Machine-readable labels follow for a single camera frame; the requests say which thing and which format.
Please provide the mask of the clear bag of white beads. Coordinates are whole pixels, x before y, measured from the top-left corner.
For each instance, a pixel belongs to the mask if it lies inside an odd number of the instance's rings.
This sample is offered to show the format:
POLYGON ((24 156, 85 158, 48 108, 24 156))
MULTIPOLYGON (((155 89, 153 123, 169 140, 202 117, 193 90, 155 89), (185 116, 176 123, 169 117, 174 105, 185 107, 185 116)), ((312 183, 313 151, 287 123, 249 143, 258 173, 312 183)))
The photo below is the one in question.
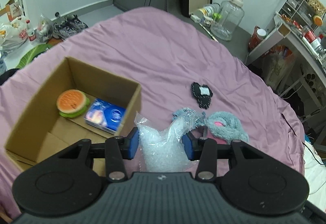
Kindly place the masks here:
POLYGON ((199 128, 204 121, 194 122, 185 117, 179 117, 161 131, 139 113, 134 122, 139 130, 141 171, 174 173, 195 170, 198 162, 187 158, 182 136, 199 128))

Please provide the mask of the small grey blue fabric piece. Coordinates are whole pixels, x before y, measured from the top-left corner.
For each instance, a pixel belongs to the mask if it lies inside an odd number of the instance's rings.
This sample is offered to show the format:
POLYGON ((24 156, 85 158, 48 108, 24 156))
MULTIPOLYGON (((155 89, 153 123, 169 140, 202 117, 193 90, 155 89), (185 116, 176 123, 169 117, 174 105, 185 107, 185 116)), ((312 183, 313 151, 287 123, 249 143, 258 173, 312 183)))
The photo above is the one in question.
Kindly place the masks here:
POLYGON ((176 120, 179 117, 185 117, 187 120, 192 120, 196 122, 203 122, 206 118, 206 113, 195 111, 191 108, 182 108, 178 109, 172 114, 172 121, 176 120))

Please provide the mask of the grey pink plush toy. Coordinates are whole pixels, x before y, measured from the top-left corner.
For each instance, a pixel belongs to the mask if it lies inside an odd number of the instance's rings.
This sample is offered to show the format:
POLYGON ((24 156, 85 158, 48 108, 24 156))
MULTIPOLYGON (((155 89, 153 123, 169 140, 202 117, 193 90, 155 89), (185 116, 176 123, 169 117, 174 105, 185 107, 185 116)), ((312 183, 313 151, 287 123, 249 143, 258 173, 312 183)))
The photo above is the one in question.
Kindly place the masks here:
POLYGON ((243 129, 240 120, 232 113, 218 111, 206 118, 206 126, 213 137, 230 144, 233 140, 249 142, 249 136, 243 129))

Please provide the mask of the blue Vinda tissue pack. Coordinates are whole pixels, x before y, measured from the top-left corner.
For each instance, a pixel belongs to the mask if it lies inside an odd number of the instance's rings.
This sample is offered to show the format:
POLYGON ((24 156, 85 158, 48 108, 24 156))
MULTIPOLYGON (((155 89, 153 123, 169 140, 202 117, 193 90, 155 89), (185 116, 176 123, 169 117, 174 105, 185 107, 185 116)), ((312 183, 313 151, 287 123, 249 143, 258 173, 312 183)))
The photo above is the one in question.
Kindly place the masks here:
POLYGON ((84 120, 93 127, 115 134, 125 112, 123 107, 96 98, 86 111, 84 120))

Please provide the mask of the black stitched felt toy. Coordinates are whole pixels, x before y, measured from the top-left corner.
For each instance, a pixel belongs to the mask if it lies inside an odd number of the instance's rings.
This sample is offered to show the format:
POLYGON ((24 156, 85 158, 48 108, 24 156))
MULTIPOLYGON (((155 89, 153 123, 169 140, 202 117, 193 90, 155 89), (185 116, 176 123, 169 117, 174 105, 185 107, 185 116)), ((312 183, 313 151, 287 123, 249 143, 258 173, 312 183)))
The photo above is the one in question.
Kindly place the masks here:
POLYGON ((208 109, 212 100, 213 92, 208 85, 200 85, 193 82, 191 84, 192 96, 198 103, 198 106, 202 109, 208 109))

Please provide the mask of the burger plush toy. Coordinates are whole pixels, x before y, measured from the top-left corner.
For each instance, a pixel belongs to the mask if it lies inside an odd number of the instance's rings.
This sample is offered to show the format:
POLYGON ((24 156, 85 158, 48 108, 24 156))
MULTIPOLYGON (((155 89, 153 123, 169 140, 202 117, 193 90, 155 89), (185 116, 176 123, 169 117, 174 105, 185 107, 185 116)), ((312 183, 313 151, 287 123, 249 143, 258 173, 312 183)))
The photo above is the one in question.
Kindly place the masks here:
POLYGON ((88 108, 90 100, 77 89, 69 89, 59 95, 56 106, 59 114, 66 118, 75 118, 82 115, 88 108))

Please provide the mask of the brown cardboard box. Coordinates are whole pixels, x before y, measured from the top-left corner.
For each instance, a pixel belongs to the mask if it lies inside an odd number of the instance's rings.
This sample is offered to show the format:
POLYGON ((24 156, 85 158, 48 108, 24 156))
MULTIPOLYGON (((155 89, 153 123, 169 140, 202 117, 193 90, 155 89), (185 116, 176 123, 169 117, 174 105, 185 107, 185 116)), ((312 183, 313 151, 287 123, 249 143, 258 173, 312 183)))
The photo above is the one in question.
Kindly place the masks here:
POLYGON ((20 170, 79 140, 127 136, 141 110, 141 85, 66 57, 32 97, 4 146, 20 170))

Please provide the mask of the pink bed sheet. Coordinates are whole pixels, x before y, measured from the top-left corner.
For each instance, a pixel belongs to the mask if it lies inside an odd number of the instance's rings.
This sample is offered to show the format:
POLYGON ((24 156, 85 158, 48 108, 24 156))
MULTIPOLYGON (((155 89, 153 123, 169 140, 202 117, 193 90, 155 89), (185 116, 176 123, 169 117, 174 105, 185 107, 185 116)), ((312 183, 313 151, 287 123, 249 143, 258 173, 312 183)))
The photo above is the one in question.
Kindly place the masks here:
POLYGON ((2 206, 14 223, 305 223, 303 139, 290 105, 222 44, 174 15, 138 8, 55 45, 1 86, 1 155, 10 165, 2 206), (206 118, 226 111, 249 142, 213 137, 205 118, 190 131, 199 144, 192 172, 141 171, 140 144, 134 159, 124 157, 127 136, 79 140, 20 170, 4 146, 66 57, 139 83, 138 113, 160 131, 178 109, 204 111, 206 118), (192 96, 193 82, 212 90, 208 109, 192 96))

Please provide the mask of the green cartoon floor mat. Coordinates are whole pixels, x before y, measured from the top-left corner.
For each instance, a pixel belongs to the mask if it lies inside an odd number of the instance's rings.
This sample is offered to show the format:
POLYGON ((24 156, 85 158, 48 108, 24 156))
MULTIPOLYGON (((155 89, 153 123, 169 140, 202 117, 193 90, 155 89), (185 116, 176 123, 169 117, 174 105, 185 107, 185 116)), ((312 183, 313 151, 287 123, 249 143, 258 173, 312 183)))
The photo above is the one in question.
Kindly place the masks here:
POLYGON ((49 51, 53 45, 51 44, 40 44, 33 47, 30 51, 28 51, 19 61, 16 68, 22 69, 26 65, 30 64, 36 57, 39 55, 49 51))

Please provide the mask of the grey sneakers pair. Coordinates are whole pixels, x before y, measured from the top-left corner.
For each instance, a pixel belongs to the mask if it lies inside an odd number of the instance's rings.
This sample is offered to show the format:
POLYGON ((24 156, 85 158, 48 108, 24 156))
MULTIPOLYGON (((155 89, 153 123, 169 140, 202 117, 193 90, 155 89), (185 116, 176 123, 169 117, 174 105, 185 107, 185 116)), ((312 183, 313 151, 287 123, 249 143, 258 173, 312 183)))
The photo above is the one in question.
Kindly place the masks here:
POLYGON ((65 40, 87 29, 88 25, 76 14, 67 15, 63 20, 53 24, 53 37, 65 40))

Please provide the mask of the large clear water jug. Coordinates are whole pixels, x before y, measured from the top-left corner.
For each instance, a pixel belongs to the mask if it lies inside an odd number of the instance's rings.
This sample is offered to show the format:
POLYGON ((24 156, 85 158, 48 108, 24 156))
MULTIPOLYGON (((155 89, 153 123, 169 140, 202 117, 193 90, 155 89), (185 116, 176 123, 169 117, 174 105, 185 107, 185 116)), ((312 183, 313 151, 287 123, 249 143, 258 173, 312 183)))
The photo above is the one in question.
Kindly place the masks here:
POLYGON ((210 27, 210 31, 224 41, 231 41, 238 25, 241 23, 245 12, 244 0, 225 0, 220 4, 217 18, 210 27))

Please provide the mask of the tied clear trash bag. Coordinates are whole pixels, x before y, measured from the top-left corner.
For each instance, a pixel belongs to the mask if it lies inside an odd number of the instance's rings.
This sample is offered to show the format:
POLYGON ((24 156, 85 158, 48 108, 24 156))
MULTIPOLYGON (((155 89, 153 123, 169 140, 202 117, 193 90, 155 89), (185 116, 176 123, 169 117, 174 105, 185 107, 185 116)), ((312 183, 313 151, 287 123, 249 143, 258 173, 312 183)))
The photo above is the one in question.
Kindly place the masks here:
POLYGON ((40 43, 47 43, 53 37, 53 22, 41 14, 36 29, 36 38, 40 43))

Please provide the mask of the white plastic shopping bag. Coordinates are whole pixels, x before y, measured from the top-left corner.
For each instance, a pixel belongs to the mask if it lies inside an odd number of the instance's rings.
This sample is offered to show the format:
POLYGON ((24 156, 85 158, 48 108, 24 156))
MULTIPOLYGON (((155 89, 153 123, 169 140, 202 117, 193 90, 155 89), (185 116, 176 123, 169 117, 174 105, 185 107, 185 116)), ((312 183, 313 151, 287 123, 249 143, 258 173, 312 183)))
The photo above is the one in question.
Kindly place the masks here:
POLYGON ((28 38, 27 19, 17 17, 11 22, 1 23, 1 51, 11 52, 18 49, 28 38))

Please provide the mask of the grey desktop drawer organizer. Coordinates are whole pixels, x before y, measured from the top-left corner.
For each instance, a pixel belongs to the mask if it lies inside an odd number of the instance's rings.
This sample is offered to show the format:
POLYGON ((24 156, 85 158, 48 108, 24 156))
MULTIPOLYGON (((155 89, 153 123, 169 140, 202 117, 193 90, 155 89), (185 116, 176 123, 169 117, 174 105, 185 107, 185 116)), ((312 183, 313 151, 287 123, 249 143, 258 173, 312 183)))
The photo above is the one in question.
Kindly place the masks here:
POLYGON ((313 30, 317 28, 313 21, 317 14, 306 0, 281 0, 277 13, 296 21, 302 27, 307 25, 313 30))

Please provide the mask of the small orange cardboard box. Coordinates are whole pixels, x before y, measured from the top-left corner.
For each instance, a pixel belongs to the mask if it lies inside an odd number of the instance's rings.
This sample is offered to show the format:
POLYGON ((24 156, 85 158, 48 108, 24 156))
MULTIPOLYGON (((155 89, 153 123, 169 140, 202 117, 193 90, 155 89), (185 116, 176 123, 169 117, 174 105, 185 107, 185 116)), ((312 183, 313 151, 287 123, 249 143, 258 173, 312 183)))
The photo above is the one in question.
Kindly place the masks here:
POLYGON ((6 15, 11 22, 22 15, 20 5, 16 0, 9 0, 5 7, 1 9, 1 17, 6 15))

